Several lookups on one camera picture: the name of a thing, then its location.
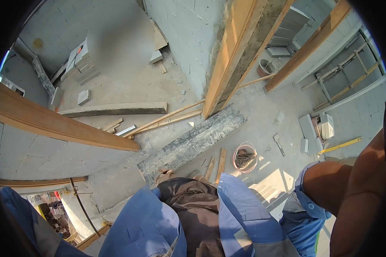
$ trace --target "red object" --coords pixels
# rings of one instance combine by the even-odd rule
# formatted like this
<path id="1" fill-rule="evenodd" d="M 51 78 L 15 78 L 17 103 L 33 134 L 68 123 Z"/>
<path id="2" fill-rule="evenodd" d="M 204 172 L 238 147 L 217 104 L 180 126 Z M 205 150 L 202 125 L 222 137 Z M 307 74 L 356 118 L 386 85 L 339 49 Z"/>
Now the red object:
<path id="1" fill-rule="evenodd" d="M 54 191 L 54 195 L 57 197 L 57 199 L 60 200 L 60 195 L 59 195 L 59 193 L 57 191 Z"/>

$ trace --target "blue sleeve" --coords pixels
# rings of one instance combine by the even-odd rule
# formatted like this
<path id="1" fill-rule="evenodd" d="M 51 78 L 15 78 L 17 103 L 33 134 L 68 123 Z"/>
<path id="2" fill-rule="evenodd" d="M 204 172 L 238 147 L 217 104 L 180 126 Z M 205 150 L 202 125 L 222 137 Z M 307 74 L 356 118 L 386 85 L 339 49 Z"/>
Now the blue sleeve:
<path id="1" fill-rule="evenodd" d="M 303 191 L 303 177 L 306 170 L 317 162 L 308 164 L 295 182 L 283 208 L 279 221 L 296 250 L 303 257 L 316 256 L 316 243 L 326 219 L 332 215 L 312 201 Z"/>

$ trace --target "bucket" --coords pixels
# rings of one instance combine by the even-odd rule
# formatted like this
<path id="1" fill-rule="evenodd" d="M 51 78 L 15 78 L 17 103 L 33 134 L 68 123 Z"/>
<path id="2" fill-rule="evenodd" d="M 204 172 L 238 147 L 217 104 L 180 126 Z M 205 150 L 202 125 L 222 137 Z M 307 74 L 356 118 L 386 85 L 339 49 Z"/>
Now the bucket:
<path id="1" fill-rule="evenodd" d="M 247 153 L 254 153 L 254 155 L 255 155 L 255 158 L 252 160 L 252 162 L 250 162 L 246 167 L 243 167 L 243 168 L 237 167 L 236 162 L 235 162 L 236 155 L 237 155 L 237 152 L 239 150 L 245 150 Z M 258 160 L 258 157 L 257 157 L 256 149 L 255 149 L 254 145 L 252 143 L 250 143 L 249 141 L 241 143 L 241 145 L 239 147 L 237 147 L 236 151 L 234 151 L 233 155 L 232 155 L 233 166 L 235 167 L 236 170 L 238 170 L 241 173 L 251 172 L 256 167 L 257 160 Z"/>
<path id="2" fill-rule="evenodd" d="M 261 59 L 259 62 L 259 66 L 256 70 L 257 74 L 262 78 L 266 77 L 267 75 L 271 75 L 274 72 L 274 67 L 272 63 L 270 63 L 266 59 Z"/>

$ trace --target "trowel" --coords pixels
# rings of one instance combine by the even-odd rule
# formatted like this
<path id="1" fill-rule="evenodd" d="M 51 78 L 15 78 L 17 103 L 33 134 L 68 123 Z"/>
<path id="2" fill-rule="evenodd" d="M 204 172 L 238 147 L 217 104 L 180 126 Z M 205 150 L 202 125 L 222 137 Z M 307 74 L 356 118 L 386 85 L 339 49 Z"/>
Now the trowel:
<path id="1" fill-rule="evenodd" d="M 273 136 L 273 140 L 276 142 L 277 146 L 279 147 L 280 152 L 282 152 L 283 157 L 285 157 L 286 155 L 284 154 L 283 148 L 279 143 L 279 139 L 280 139 L 280 136 L 278 133 L 276 133 L 276 135 Z"/>

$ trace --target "plastic bucket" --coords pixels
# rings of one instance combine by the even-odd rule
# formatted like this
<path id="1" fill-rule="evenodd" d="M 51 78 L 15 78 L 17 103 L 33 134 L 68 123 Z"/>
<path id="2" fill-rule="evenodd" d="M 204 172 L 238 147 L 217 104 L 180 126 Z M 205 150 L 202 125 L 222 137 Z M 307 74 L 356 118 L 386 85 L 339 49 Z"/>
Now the plastic bucket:
<path id="1" fill-rule="evenodd" d="M 237 152 L 239 150 L 246 150 L 248 153 L 254 153 L 254 155 L 255 155 L 255 158 L 252 160 L 251 163 L 249 163 L 249 165 L 247 167 L 239 168 L 236 165 L 235 159 L 236 159 Z M 256 167 L 257 161 L 258 161 L 258 157 L 257 157 L 256 149 L 255 149 L 254 145 L 252 143 L 250 143 L 249 141 L 243 142 L 239 147 L 237 147 L 236 151 L 234 151 L 233 155 L 232 155 L 233 166 L 235 167 L 236 170 L 238 170 L 239 172 L 242 172 L 242 173 L 251 172 Z"/>

